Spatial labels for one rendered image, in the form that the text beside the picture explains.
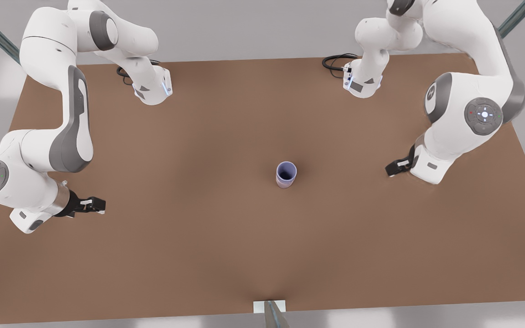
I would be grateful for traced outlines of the purple cup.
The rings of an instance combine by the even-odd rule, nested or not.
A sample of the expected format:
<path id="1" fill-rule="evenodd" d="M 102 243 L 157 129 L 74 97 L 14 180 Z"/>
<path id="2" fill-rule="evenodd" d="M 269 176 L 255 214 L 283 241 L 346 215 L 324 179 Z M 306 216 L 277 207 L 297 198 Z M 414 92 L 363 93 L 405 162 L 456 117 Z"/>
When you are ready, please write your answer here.
<path id="1" fill-rule="evenodd" d="M 292 162 L 283 161 L 276 168 L 276 183 L 282 189 L 288 188 L 294 182 L 296 175 L 296 166 Z"/>

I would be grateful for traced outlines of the white post foot plate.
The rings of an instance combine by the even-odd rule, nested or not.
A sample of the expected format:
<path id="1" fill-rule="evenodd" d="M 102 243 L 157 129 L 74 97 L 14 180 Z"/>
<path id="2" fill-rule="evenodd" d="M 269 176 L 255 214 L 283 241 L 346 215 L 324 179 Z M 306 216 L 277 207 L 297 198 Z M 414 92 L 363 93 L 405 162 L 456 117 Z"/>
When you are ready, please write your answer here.
<path id="1" fill-rule="evenodd" d="M 253 302 L 253 313 L 273 313 L 273 312 L 286 312 L 286 301 L 285 300 L 266 300 L 266 301 L 254 301 Z"/>

